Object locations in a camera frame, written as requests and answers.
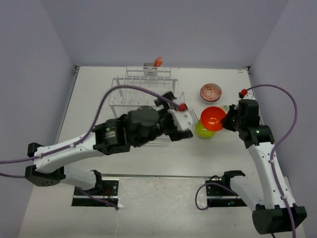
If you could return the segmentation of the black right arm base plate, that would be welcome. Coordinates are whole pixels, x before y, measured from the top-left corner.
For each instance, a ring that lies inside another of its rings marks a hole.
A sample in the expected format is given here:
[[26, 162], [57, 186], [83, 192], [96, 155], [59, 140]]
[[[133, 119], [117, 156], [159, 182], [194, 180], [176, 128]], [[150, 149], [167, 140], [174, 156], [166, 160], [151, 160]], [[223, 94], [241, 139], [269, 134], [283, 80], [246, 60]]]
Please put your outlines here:
[[206, 186], [207, 205], [210, 208], [214, 207], [246, 207], [247, 205], [239, 197], [233, 193], [217, 186]]

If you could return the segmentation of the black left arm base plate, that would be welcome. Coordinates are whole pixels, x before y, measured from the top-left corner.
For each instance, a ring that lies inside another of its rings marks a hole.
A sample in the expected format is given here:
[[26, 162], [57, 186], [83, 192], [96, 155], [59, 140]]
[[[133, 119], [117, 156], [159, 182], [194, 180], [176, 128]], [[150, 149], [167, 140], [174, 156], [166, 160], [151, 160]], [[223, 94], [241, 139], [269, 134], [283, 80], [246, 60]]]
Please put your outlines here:
[[97, 192], [86, 192], [91, 197], [74, 188], [72, 207], [110, 207], [109, 203], [118, 206], [118, 178], [106, 178], [102, 180], [102, 188]]

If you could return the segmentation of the white green orange patterned bowl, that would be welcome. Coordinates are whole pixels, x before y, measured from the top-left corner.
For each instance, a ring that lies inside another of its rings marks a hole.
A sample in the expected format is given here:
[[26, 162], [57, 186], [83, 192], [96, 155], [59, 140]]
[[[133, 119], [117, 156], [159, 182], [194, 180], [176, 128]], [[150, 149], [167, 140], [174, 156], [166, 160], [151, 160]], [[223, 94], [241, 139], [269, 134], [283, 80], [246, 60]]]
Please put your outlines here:
[[228, 111], [229, 110], [229, 106], [228, 105], [220, 106], [220, 108], [223, 109], [224, 111]]

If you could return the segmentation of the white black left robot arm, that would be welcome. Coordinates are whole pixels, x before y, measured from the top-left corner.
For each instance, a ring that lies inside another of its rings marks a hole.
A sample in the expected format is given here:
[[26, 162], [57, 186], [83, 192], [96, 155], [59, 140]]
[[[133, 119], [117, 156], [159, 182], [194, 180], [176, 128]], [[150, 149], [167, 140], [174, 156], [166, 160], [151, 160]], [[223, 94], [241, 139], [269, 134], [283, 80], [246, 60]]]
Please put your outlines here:
[[64, 183], [78, 187], [88, 195], [97, 195], [103, 189], [102, 175], [97, 170], [85, 171], [73, 163], [92, 157], [129, 152], [162, 135], [171, 141], [193, 137], [192, 128], [198, 121], [194, 111], [182, 103], [181, 108], [155, 100], [157, 110], [140, 106], [126, 114], [93, 126], [92, 130], [68, 141], [42, 146], [28, 145], [28, 156], [33, 165], [25, 169], [25, 178], [39, 187]]

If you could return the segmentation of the lime green bowl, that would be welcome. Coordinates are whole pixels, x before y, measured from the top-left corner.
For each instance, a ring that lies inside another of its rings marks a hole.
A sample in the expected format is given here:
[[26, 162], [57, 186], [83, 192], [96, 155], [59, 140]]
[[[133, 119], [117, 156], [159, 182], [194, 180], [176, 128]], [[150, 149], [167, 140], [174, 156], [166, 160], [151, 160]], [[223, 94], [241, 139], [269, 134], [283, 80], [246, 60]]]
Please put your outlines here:
[[197, 134], [198, 137], [200, 137], [201, 139], [210, 139], [215, 135], [215, 131], [210, 131], [207, 130], [201, 120], [198, 121], [198, 123], [195, 126], [195, 132]]

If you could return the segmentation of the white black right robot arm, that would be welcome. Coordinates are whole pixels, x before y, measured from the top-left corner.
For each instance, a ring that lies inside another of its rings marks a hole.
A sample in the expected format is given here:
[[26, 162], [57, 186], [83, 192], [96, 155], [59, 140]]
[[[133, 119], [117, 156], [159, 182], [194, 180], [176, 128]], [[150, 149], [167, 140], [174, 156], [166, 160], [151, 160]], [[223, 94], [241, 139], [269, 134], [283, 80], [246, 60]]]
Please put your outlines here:
[[224, 172], [221, 190], [236, 193], [252, 211], [256, 231], [261, 234], [292, 232], [306, 219], [307, 212], [298, 206], [281, 172], [274, 151], [271, 129], [260, 124], [259, 105], [256, 100], [241, 99], [231, 105], [224, 119], [223, 128], [238, 132], [251, 155], [262, 186], [262, 194], [248, 181], [242, 171]]

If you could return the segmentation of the red rim zigzag bowl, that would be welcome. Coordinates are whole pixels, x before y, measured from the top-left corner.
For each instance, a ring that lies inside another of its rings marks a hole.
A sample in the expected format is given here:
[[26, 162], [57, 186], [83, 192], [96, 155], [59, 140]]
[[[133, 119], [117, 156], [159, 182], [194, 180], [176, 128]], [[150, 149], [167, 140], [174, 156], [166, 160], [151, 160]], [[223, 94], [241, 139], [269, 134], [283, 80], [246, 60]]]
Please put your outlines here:
[[199, 95], [205, 103], [214, 103], [222, 96], [222, 89], [215, 83], [207, 83], [200, 89]]

